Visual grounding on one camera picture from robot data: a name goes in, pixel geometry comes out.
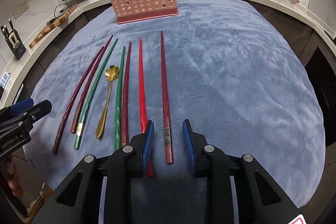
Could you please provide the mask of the person's left hand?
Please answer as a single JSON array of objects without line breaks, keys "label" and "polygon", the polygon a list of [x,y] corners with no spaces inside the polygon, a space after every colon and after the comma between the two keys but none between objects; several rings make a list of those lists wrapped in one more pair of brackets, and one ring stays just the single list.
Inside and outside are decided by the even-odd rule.
[{"label": "person's left hand", "polygon": [[13,162],[13,154],[11,153],[6,158],[6,172],[7,172],[7,183],[15,197],[22,197],[24,194],[19,176],[17,174],[17,169],[15,163]]}]

